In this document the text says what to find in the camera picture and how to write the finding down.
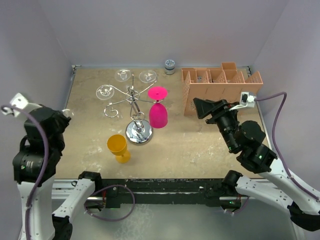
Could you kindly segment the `pink plastic goblet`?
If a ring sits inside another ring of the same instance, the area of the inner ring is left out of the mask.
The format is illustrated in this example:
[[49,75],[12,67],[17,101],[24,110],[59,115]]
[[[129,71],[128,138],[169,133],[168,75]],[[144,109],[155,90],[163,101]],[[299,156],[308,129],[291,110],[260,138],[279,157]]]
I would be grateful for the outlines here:
[[150,125],[156,129],[164,128],[168,124],[168,112],[160,101],[167,97],[168,91],[162,86],[155,86],[148,91],[147,95],[152,100],[155,100],[149,110]]

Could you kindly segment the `tall clear champagne flute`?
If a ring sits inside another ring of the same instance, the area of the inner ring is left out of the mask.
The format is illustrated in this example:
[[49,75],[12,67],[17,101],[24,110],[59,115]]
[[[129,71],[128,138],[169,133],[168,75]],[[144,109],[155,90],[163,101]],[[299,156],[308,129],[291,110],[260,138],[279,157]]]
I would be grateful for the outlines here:
[[157,73],[154,70],[144,70],[139,74],[139,80],[143,83],[153,83],[158,79]]

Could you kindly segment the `short clear wine glass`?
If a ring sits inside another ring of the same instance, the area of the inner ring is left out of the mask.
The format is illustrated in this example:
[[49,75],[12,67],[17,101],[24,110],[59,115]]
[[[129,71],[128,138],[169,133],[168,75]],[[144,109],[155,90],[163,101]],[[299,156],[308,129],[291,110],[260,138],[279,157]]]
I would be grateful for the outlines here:
[[126,82],[132,77],[132,72],[127,68],[119,69],[114,74],[114,79],[118,82]]

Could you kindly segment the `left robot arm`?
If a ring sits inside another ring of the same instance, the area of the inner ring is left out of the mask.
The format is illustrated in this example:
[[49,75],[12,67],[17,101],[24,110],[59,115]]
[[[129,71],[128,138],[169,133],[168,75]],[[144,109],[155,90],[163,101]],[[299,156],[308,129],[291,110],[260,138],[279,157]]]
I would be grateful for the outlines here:
[[26,135],[14,157],[14,180],[22,205],[23,240],[69,240],[73,221],[87,198],[103,191],[98,172],[83,171],[65,201],[52,209],[56,167],[65,148],[63,133],[71,118],[62,111],[39,106],[22,110]]

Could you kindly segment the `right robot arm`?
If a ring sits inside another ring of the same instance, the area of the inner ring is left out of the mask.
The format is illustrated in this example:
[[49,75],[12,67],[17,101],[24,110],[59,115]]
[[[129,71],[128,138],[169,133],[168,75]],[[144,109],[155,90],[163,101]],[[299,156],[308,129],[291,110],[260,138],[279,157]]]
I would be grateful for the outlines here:
[[228,196],[238,193],[253,197],[285,212],[302,229],[310,232],[319,230],[319,191],[287,170],[277,154],[264,145],[266,134],[256,121],[238,121],[238,110],[253,108],[255,96],[244,92],[239,102],[197,97],[193,102],[199,119],[211,116],[205,122],[217,125],[229,153],[237,155],[240,165],[275,185],[270,187],[230,170],[222,181],[223,192]]

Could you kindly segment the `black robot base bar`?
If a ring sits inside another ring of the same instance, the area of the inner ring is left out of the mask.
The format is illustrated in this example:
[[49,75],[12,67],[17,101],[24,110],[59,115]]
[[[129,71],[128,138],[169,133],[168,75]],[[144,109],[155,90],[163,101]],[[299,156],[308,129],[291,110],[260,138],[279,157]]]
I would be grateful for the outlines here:
[[239,209],[244,197],[227,190],[221,178],[184,179],[116,179],[105,178],[101,187],[106,190],[106,207],[122,204],[137,205],[205,205]]

